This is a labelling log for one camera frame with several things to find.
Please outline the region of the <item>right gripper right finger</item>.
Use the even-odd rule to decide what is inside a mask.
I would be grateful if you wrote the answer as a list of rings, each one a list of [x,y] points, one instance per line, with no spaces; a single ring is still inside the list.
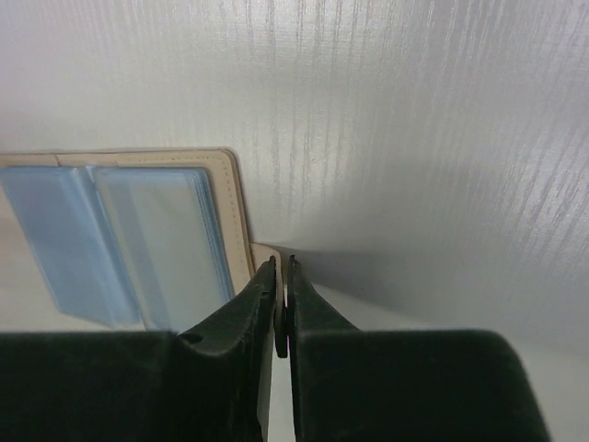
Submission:
[[[523,364],[482,330],[363,331],[288,263],[300,441],[547,441]]]

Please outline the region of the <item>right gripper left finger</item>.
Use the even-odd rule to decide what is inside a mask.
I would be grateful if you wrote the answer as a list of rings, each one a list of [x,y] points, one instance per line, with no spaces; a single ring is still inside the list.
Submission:
[[[190,328],[7,332],[5,441],[262,441],[276,263]]]

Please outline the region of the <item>beige card holder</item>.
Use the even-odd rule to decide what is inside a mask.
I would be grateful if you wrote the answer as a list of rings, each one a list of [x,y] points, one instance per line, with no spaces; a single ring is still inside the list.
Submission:
[[[4,154],[1,185],[54,305],[111,328],[186,331],[280,257],[226,149]]]

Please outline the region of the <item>black credit card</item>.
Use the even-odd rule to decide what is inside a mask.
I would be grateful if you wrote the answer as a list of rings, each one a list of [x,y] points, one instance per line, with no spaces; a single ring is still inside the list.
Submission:
[[[274,311],[274,344],[276,354],[279,358],[288,357],[288,309],[285,304],[284,298],[281,300],[277,299]]]

